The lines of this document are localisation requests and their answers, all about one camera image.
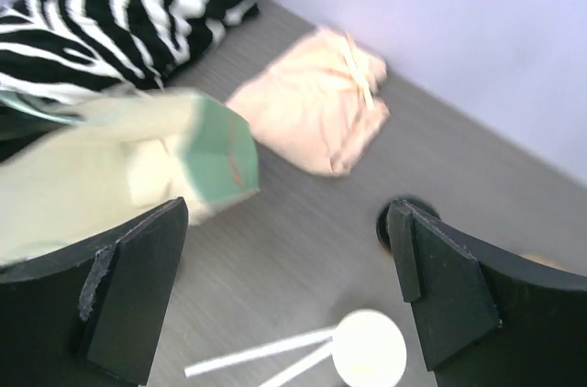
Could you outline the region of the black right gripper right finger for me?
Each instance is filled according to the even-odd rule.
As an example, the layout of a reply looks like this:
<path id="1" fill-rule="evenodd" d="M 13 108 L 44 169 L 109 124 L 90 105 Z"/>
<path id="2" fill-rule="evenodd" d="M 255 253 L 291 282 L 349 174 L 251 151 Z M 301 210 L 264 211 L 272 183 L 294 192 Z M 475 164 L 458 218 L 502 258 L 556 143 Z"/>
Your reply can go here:
<path id="1" fill-rule="evenodd" d="M 583 386 L 586 279 L 442 222 L 416 199 L 387 207 L 387 248 L 440 386 Z"/>

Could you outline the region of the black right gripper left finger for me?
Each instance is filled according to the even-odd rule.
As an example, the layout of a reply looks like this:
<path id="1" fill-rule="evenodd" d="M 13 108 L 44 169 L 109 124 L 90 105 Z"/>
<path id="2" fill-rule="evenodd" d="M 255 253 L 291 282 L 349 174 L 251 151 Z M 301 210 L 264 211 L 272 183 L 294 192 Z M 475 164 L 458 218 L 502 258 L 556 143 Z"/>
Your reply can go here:
<path id="1" fill-rule="evenodd" d="M 3 266 L 2 385 L 146 385 L 187 226 L 178 198 Z"/>

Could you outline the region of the brown paper coffee cup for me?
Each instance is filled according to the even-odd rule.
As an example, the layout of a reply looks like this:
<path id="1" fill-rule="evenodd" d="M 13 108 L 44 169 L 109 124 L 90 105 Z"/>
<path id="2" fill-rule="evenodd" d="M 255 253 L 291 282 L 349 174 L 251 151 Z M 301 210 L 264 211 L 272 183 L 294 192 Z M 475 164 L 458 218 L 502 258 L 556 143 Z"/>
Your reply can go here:
<path id="1" fill-rule="evenodd" d="M 557 269 L 557 270 L 561 270 L 563 271 L 564 268 L 561 267 L 557 262 L 555 262 L 554 260 L 548 259 L 546 257 L 537 255 L 537 254 L 532 254 L 532 253 L 524 253 L 522 254 L 522 257 L 526 260 L 531 260 L 535 263 L 550 267 L 552 269 Z"/>

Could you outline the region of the black plastic cup lid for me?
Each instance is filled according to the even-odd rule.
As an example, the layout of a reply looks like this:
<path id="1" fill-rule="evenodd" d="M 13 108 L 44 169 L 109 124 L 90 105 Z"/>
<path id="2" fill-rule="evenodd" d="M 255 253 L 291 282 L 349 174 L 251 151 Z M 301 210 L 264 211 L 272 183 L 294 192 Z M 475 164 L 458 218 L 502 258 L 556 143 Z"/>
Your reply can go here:
<path id="1" fill-rule="evenodd" d="M 389 236 L 389 228 L 387 223 L 387 215 L 392 205 L 397 202 L 406 201 L 429 215 L 440 219 L 440 214 L 437 209 L 428 201 L 425 201 L 415 195 L 402 194 L 395 196 L 391 201 L 384 205 L 381 212 L 378 214 L 376 221 L 376 235 L 382 247 L 390 254 L 392 254 L 391 240 Z"/>

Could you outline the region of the green illustrated paper bag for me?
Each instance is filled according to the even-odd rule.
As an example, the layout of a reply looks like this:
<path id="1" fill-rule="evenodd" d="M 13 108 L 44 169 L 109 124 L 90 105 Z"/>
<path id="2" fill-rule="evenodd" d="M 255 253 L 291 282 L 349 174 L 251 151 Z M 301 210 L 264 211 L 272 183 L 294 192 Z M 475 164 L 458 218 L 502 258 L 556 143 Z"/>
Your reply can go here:
<path id="1" fill-rule="evenodd" d="M 1 261 L 62 249 L 176 198 L 190 225 L 259 189 L 247 121 L 208 94 L 171 88 L 69 108 L 1 164 Z"/>

